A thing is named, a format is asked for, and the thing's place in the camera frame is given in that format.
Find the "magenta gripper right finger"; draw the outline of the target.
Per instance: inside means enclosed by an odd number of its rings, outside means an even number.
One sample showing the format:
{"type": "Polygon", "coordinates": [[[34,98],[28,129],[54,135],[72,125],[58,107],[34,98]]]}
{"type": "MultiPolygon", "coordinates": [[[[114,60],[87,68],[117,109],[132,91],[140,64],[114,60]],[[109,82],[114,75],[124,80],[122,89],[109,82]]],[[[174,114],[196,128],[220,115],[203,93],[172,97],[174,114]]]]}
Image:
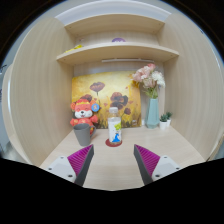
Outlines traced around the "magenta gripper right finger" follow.
{"type": "Polygon", "coordinates": [[[169,156],[159,156],[137,144],[134,145],[134,156],[145,185],[180,170],[180,166],[169,156]]]}

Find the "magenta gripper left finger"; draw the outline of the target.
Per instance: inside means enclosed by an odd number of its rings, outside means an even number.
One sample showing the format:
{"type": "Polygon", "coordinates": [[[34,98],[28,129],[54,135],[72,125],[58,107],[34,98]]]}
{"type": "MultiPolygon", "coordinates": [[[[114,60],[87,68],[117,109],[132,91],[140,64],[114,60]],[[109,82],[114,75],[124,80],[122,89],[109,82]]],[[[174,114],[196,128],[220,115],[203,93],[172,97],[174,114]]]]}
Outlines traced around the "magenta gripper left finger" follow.
{"type": "Polygon", "coordinates": [[[78,186],[85,182],[94,155],[94,146],[89,145],[68,157],[59,156],[46,170],[78,186]]]}

